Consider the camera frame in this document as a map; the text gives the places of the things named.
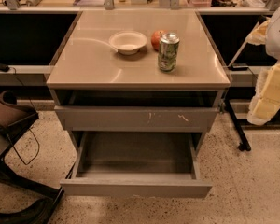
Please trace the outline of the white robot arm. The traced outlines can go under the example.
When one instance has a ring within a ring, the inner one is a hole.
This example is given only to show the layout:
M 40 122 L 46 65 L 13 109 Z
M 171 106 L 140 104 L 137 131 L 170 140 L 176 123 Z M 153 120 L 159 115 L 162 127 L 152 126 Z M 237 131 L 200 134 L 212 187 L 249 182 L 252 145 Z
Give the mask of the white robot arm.
M 264 45 L 266 53 L 277 60 L 271 68 L 260 71 L 247 114 L 249 123 L 264 125 L 280 109 L 280 7 L 245 41 L 252 45 Z

